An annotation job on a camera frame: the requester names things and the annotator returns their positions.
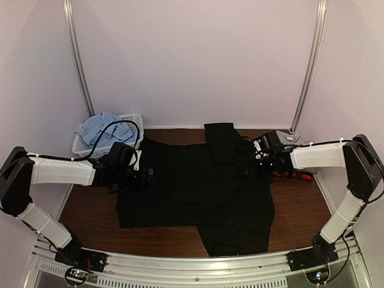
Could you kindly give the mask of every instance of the metal track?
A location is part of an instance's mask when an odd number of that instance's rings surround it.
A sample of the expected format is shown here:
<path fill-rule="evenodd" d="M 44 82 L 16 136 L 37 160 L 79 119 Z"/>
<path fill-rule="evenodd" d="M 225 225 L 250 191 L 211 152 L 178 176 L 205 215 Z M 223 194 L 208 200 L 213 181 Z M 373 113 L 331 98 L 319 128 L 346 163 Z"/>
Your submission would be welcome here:
<path fill-rule="evenodd" d="M 72 12 L 72 0 L 63 0 L 65 19 L 69 32 L 70 44 L 75 64 L 77 79 L 79 81 L 80 90 L 83 95 L 84 104 L 89 117 L 95 115 L 95 110 L 92 104 L 91 96 L 89 95 L 88 86 L 85 79 L 82 59 L 80 57 L 79 44 L 77 42 L 76 29 L 74 24 L 74 17 Z"/>
<path fill-rule="evenodd" d="M 308 92 L 311 86 L 315 63 L 317 56 L 319 54 L 320 45 L 323 38 L 324 24 L 325 24 L 325 16 L 326 16 L 326 0 L 319 0 L 319 4 L 317 6 L 317 14 L 316 14 L 316 22 L 314 26 L 312 46 L 310 52 L 310 58 L 308 60 L 307 72 L 305 73 L 304 82 L 301 88 L 301 94 L 299 99 L 299 104 L 296 109 L 295 117 L 292 122 L 291 132 L 296 132 L 298 127 L 302 111 L 304 108 L 305 101 L 308 97 Z"/>
<path fill-rule="evenodd" d="M 351 260 L 361 268 L 355 272 L 361 288 L 369 288 L 369 277 L 358 244 L 349 238 Z M 338 262 L 344 262 L 346 246 L 337 242 Z M 287 264 L 288 251 L 266 253 L 256 256 L 222 258 L 165 258 L 143 257 L 128 254 L 106 253 L 108 255 L 103 273 L 95 272 L 88 284 L 95 287 L 216 287 L 216 288 L 284 288 L 286 277 L 302 274 L 291 272 Z M 55 254 L 49 251 L 49 243 L 39 238 L 32 253 L 30 270 L 26 276 L 25 288 L 35 286 L 41 272 L 63 276 L 67 267 L 54 260 Z"/>

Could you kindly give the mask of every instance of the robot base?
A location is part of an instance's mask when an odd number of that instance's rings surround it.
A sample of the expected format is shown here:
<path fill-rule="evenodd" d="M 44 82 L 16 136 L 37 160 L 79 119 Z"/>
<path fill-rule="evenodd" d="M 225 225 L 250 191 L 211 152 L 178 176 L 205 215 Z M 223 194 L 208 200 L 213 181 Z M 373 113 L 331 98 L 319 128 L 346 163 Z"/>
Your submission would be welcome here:
<path fill-rule="evenodd" d="M 337 252 L 332 251 L 327 254 L 327 258 L 329 258 L 329 262 L 336 261 L 338 260 L 338 254 Z M 292 251 L 287 255 L 287 259 L 292 272 L 326 264 L 325 259 L 318 259 L 314 257 L 313 248 Z"/>
<path fill-rule="evenodd" d="M 106 262 L 107 255 L 101 252 L 95 252 L 95 251 L 89 251 L 81 249 L 81 255 L 84 259 L 89 259 L 91 263 L 91 270 L 95 272 L 104 272 L 104 266 Z M 65 258 L 63 258 L 59 253 L 55 256 L 55 261 L 64 263 L 66 265 L 72 265 L 69 261 L 67 261 Z M 81 270 L 87 271 L 88 270 L 88 262 L 84 262 L 84 264 L 81 264 L 80 267 Z"/>

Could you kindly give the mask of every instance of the white wall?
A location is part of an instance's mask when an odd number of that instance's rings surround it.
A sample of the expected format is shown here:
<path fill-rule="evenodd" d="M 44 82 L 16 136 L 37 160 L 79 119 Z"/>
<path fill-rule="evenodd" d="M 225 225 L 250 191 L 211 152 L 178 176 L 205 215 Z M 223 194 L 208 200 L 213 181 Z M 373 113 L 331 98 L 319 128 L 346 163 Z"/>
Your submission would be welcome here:
<path fill-rule="evenodd" d="M 86 119 L 61 0 L 0 1 L 0 163 L 20 145 L 71 155 L 73 131 Z M 57 215 L 66 185 L 34 187 Z M 35 236 L 0 213 L 0 286 L 20 287 Z"/>
<path fill-rule="evenodd" d="M 147 128 L 287 128 L 317 1 L 74 1 L 96 112 L 139 112 Z"/>
<path fill-rule="evenodd" d="M 302 135 L 321 141 L 364 133 L 384 159 L 383 15 L 384 1 L 328 1 L 323 43 L 298 128 Z M 344 173 L 321 171 L 336 205 L 346 189 Z M 383 205 L 384 199 L 373 203 L 355 226 L 377 288 L 384 286 Z"/>

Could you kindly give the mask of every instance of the wooden floor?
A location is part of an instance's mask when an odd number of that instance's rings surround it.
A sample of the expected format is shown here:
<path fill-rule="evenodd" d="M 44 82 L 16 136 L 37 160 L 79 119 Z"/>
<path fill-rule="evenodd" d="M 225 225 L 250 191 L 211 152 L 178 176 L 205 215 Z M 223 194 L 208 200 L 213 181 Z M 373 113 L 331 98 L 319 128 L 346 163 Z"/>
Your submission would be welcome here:
<path fill-rule="evenodd" d="M 266 131 L 239 130 L 256 137 Z M 204 130 L 146 130 L 145 136 L 163 143 L 204 143 Z M 330 217 L 315 182 L 274 178 L 271 192 L 275 203 L 269 251 L 290 250 L 311 245 L 313 236 Z M 105 188 L 75 186 L 61 215 L 82 240 L 97 250 L 146 256 L 207 257 L 195 227 L 120 229 L 116 213 L 117 195 Z"/>

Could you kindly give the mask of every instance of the white plastic basket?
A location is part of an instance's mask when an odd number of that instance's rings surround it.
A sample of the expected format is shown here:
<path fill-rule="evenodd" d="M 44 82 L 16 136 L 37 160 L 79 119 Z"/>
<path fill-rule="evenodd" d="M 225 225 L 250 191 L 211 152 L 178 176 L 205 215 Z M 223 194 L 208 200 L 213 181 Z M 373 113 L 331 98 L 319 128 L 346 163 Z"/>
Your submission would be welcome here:
<path fill-rule="evenodd" d="M 139 148 L 140 142 L 144 138 L 144 127 L 143 127 L 143 118 L 140 114 L 137 113 L 132 113 L 132 114 L 124 114 L 124 115 L 119 115 L 119 117 L 123 120 L 130 120 L 133 121 L 139 126 L 140 129 L 140 137 L 139 140 L 137 141 L 136 149 Z M 135 129 L 135 126 L 132 123 L 127 123 L 131 129 Z M 125 144 L 130 145 L 133 147 L 134 142 L 136 139 L 133 139 L 132 142 L 126 142 Z M 109 150 L 111 149 L 112 146 L 109 147 L 101 147 L 101 148 L 96 148 L 94 153 L 90 158 L 100 158 L 103 155 L 106 155 Z M 76 133 L 74 140 L 73 140 L 73 145 L 72 145 L 72 152 L 74 154 L 79 155 L 80 157 L 87 156 L 90 153 L 91 149 L 89 146 L 83 141 L 80 135 Z"/>

